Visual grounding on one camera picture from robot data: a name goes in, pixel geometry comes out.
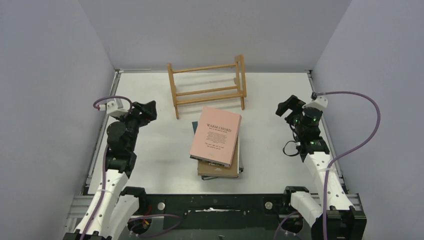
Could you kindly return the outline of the teal Humor book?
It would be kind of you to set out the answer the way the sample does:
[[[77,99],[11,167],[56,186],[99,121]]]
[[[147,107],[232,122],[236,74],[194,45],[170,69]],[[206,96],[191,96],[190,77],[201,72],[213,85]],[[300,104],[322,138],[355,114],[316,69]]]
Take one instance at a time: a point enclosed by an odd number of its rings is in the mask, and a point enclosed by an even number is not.
[[[192,128],[193,128],[194,134],[196,133],[197,127],[198,127],[198,122],[193,121],[192,122]],[[217,179],[217,178],[218,178],[217,176],[203,176],[203,175],[201,176],[201,179],[203,181],[213,180],[213,179]]]

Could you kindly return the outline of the pink Warm Chord book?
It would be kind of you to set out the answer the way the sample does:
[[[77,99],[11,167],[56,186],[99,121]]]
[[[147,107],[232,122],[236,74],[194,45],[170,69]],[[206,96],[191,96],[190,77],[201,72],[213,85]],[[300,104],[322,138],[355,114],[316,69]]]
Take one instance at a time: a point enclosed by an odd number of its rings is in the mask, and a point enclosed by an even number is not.
[[[190,158],[230,167],[241,120],[238,113],[203,107],[189,151]]]

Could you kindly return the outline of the brown Decorate Furniture book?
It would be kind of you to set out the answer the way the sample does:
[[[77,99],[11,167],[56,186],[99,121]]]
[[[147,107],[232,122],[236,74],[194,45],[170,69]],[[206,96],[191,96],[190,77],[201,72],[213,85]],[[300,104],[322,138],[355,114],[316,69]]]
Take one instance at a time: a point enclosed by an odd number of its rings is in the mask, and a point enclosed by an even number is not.
[[[200,177],[213,176],[218,178],[238,178],[237,142],[234,148],[231,166],[225,167],[212,162],[199,161],[197,164],[197,175]]]

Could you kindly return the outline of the grey white book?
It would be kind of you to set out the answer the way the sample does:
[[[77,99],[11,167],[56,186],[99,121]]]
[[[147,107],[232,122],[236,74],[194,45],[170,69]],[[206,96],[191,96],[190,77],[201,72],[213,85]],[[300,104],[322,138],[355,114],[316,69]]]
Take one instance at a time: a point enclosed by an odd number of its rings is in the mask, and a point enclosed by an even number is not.
[[[237,138],[237,167],[238,167],[238,175],[244,171],[244,165],[241,156],[241,146],[240,146],[240,138]]]

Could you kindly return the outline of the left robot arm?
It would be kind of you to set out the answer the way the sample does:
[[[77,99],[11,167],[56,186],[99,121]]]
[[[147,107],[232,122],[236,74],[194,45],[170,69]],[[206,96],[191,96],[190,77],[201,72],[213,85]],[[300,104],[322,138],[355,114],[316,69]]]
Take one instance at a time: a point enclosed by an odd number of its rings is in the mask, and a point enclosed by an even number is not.
[[[141,127],[157,119],[156,101],[130,102],[126,109],[122,96],[103,97],[93,104],[116,121],[107,129],[101,164],[101,179],[83,218],[65,240],[116,240],[135,213],[145,213],[146,191],[127,186],[135,167],[135,146]]]

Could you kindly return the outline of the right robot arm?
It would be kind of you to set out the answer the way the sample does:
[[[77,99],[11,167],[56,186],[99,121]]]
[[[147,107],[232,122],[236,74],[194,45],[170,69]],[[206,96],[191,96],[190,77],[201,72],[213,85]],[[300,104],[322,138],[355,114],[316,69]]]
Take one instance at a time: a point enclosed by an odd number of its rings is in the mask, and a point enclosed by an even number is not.
[[[326,106],[326,98],[305,103],[295,95],[277,105],[275,113],[279,117],[291,111],[285,121],[292,131],[295,155],[306,165],[319,192],[317,202],[306,187],[287,186],[281,207],[289,214],[297,211],[306,220],[313,240],[361,240],[367,217],[349,199],[330,165],[330,149],[321,136],[319,123]]]

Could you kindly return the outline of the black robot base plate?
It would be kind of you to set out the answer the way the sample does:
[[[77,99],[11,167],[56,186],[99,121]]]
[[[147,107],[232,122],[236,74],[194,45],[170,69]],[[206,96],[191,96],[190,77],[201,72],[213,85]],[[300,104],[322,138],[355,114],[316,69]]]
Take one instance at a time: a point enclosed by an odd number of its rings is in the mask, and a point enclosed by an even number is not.
[[[148,194],[146,221],[121,240],[309,240],[306,220],[284,194]]]

